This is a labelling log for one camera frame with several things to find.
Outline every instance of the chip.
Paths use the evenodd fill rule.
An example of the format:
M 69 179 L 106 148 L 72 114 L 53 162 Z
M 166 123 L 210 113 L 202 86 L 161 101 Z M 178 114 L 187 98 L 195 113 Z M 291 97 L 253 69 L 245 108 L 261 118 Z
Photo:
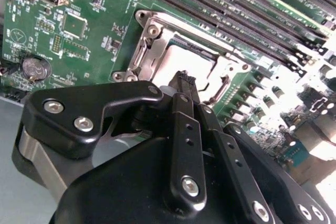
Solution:
M 88 22 L 86 19 L 78 17 L 74 14 L 67 13 L 63 19 L 63 32 L 82 39 Z

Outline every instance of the capacitor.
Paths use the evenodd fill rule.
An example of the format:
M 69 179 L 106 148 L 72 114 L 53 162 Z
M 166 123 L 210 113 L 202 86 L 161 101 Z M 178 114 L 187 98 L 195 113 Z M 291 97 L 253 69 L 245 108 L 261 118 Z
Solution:
M 249 121 L 248 123 L 246 123 L 246 126 L 250 130 L 251 133 L 256 133 L 260 130 L 260 127 L 256 125 L 256 123 L 253 121 Z
M 51 74 L 51 65 L 45 59 L 25 58 L 22 73 L 32 82 L 45 80 Z
M 275 103 L 271 98 L 265 98 L 264 102 L 270 109 L 275 106 Z
M 275 94 L 275 96 L 279 99 L 285 94 L 279 87 L 273 87 L 272 91 Z
M 335 55 L 331 56 L 329 63 L 333 65 L 334 67 L 336 67 L 336 56 Z
M 320 73 L 323 74 L 327 79 L 335 77 L 335 72 L 327 65 L 323 65 L 322 68 L 320 68 Z
M 262 109 L 257 110 L 255 114 L 257 115 L 259 120 L 263 120 L 266 117 L 266 114 Z
M 293 121 L 290 119 L 290 117 L 285 116 L 283 120 L 290 131 L 293 131 L 296 129 L 296 126 L 293 124 Z
M 286 132 L 283 136 L 285 138 L 285 144 L 287 144 L 288 146 L 291 146 L 291 147 L 296 145 L 296 140 L 295 140 L 294 137 L 292 137 L 291 134 Z

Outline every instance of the bolt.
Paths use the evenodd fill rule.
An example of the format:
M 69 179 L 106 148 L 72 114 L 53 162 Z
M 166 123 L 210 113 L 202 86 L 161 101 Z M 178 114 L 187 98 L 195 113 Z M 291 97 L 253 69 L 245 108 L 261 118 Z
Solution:
M 238 133 L 238 134 L 241 134 L 242 131 L 240 130 L 240 128 L 236 127 L 236 126 L 233 126 L 233 130 Z
M 153 94 L 158 94 L 159 92 L 157 91 L 156 87 L 154 86 L 149 86 L 148 87 L 149 91 L 151 91 Z
M 321 221 L 324 221 L 324 216 L 323 214 L 320 212 L 319 209 L 317 209 L 315 206 L 311 206 L 311 210 L 313 210 L 314 214 L 317 216 L 317 218 L 319 218 Z
M 147 32 L 152 38 L 156 38 L 159 35 L 159 29 L 154 25 L 149 26 Z
M 119 80 L 121 80 L 121 78 L 122 78 L 121 74 L 119 74 L 119 73 L 115 73 L 113 76 L 114 76 L 114 79 L 115 79 L 116 81 L 119 81 Z
M 182 180 L 182 187 L 191 197 L 196 197 L 200 192 L 197 183 L 191 178 L 184 178 Z
M 303 205 L 299 204 L 298 206 L 299 206 L 301 213 L 305 216 L 305 218 L 307 220 L 311 220 L 312 217 L 311 217 L 310 212 Z
M 80 116 L 75 119 L 73 124 L 77 129 L 83 132 L 89 132 L 93 129 L 93 122 L 84 116 Z
M 184 95 L 181 96 L 181 99 L 182 99 L 182 101 L 184 101 L 184 102 L 188 102 L 188 98 L 185 97 Z
M 136 81 L 136 77 L 135 76 L 128 76 L 126 81 Z
M 44 104 L 44 109 L 52 114 L 61 113 L 64 110 L 64 106 L 57 101 L 49 101 Z
M 209 114 L 211 114 L 211 112 L 212 112 L 212 110 L 207 106 L 204 106 L 204 110 Z
M 254 212 L 257 214 L 257 216 L 259 216 L 259 218 L 263 222 L 268 222 L 269 221 L 269 214 L 268 214 L 266 208 L 262 204 L 260 204 L 257 201 L 253 201 L 253 209 L 254 209 Z

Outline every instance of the green circuit board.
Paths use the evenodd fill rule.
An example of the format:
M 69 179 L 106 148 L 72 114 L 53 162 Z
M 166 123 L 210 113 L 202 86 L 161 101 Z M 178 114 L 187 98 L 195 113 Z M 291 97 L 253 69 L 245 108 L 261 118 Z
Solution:
M 33 91 L 112 81 L 113 71 L 126 69 L 141 34 L 141 27 L 134 19 L 137 9 L 168 12 L 198 25 L 156 0 L 100 1 L 101 4 L 95 5 L 92 0 L 69 0 L 68 5 L 46 10 L 41 0 L 7 0 L 3 59 L 18 62 L 27 55 L 41 56 L 51 64 L 52 74 L 42 82 L 33 83 L 17 72 L 2 78 L 2 83 Z M 298 13 L 292 15 L 312 27 L 321 22 L 321 10 L 316 8 L 307 19 Z M 120 47 L 106 48 L 112 40 Z M 241 49 L 252 59 L 258 59 L 259 55 L 251 49 Z
M 51 69 L 47 78 L 39 81 L 28 79 L 22 70 L 18 69 L 0 78 L 3 87 L 31 92 L 114 82 L 112 74 L 116 71 L 126 71 L 143 32 L 143 28 L 135 19 L 136 11 L 141 9 L 168 13 L 203 32 L 218 37 L 216 26 L 205 29 L 204 24 L 188 12 L 161 0 L 57 1 L 65 2 L 50 5 L 46 4 L 45 0 L 6 0 L 2 59 L 21 63 L 26 57 L 39 57 L 47 61 Z M 211 10 L 203 8 L 197 1 L 178 1 L 205 15 L 215 16 Z M 332 14 L 326 12 L 323 6 L 315 5 L 309 0 L 266 0 L 271 9 L 265 8 L 258 1 L 242 1 L 248 2 L 253 9 L 264 12 L 271 19 L 296 33 L 304 34 L 303 30 L 309 28 L 316 29 L 327 37 L 332 34 L 331 27 L 323 25 L 324 21 L 332 20 Z M 241 35 L 246 39 L 237 40 L 230 36 L 222 36 L 220 39 L 239 50 L 244 58 L 256 66 L 263 67 L 269 75 L 275 74 L 279 63 L 269 60 L 266 53 L 246 46 L 244 40 L 254 41 L 284 58 L 288 52 L 281 47 L 275 47 L 268 36 L 258 36 L 257 31 L 247 27 L 267 31 L 283 45 L 295 48 L 297 41 L 293 41 L 293 36 L 286 33 L 278 34 L 275 28 L 270 28 L 268 23 L 258 18 L 258 15 L 244 13 L 235 6 L 235 0 L 228 4 L 220 1 L 218 3 L 233 15 L 243 18 L 243 22 L 247 24 L 241 28 L 234 23 L 225 23 L 228 28 L 238 31 L 238 37 Z M 303 24 L 303 28 L 290 24 L 274 12 L 274 9 Z M 255 81 L 257 69 L 253 67 L 249 73 L 238 73 L 220 101 L 213 106 L 223 125 L 225 117 L 228 117 L 231 109 L 236 107 L 236 102 L 242 99 L 241 92 L 248 91 L 247 85 Z M 265 141 L 270 136 L 281 139 L 278 130 L 272 132 L 264 130 L 262 133 L 263 136 L 262 134 L 256 136 L 260 141 Z M 267 144 L 264 147 L 273 148 L 278 143 L 279 141 L 275 141 L 272 145 Z

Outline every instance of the gray surface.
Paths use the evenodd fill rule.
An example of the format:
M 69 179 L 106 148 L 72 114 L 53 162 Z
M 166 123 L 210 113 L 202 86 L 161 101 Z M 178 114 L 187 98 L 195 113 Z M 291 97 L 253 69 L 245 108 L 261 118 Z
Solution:
M 49 223 L 56 203 L 45 188 L 19 173 L 12 163 L 12 150 L 22 107 L 0 98 L 0 224 Z M 104 141 L 93 154 L 96 167 L 134 146 L 137 141 Z

